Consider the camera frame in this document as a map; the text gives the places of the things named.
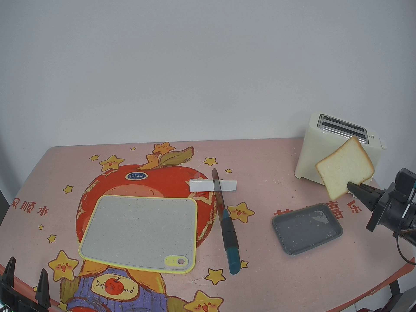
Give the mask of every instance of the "knife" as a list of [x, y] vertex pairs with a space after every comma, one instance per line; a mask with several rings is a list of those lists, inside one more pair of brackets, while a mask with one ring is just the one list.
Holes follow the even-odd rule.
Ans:
[[228, 267], [231, 274], [236, 274], [241, 269], [240, 253], [238, 252], [238, 240], [236, 230], [228, 210], [224, 204], [223, 193], [221, 191], [220, 178], [217, 169], [212, 170], [214, 180], [214, 194], [217, 201], [218, 217], [220, 219], [221, 231], [223, 233], [224, 248], [227, 252]]

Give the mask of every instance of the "bread slice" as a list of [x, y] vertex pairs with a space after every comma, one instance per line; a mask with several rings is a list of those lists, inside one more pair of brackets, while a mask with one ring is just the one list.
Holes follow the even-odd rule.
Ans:
[[374, 166], [356, 137], [350, 138], [340, 148], [315, 165], [327, 188], [331, 200], [348, 192], [349, 181], [355, 184], [370, 179]]

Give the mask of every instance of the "gray cutting board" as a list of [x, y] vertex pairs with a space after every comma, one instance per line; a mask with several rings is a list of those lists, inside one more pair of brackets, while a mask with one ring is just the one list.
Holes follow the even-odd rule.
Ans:
[[190, 198], [103, 195], [80, 244], [86, 260], [159, 273], [195, 265], [197, 205]]

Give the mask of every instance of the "table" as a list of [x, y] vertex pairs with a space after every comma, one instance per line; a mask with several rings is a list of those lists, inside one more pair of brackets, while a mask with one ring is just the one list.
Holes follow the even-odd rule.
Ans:
[[[345, 195], [331, 203], [324, 186], [294, 176], [301, 147], [301, 138], [287, 138], [50, 148], [3, 220], [0, 264], [16, 258], [15, 288], [32, 299], [45, 268], [50, 311], [340, 311], [413, 266], [401, 259], [388, 229], [365, 229], [371, 213], [359, 201]], [[224, 192], [240, 244], [237, 275], [228, 271], [213, 193], [189, 192], [189, 179], [210, 179], [212, 168], [221, 179], [237, 180], [236, 192]], [[83, 261], [79, 241], [104, 194], [194, 198], [195, 268], [173, 275]], [[320, 202], [336, 214], [343, 235], [287, 255], [271, 219]], [[107, 290], [102, 280], [111, 277], [123, 278], [126, 290]]]

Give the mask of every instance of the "cartoon girl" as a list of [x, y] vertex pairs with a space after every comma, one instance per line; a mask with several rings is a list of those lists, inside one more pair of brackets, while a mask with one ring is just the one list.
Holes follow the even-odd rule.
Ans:
[[[198, 204], [197, 247], [211, 230], [216, 215], [216, 202], [212, 192], [189, 192], [190, 179], [207, 179], [195, 169], [177, 166], [193, 155], [176, 156], [174, 152], [162, 153], [164, 160], [151, 157], [149, 165], [124, 165], [98, 176], [85, 190], [76, 214], [76, 234], [81, 241], [97, 200], [105, 194], [143, 197], [191, 197]], [[128, 179], [130, 173], [146, 170], [142, 180]], [[160, 273], [129, 270], [85, 260], [80, 273], [73, 281], [61, 280], [60, 298], [72, 312], [127, 312], [185, 311], [186, 302], [166, 294], [166, 286]]]

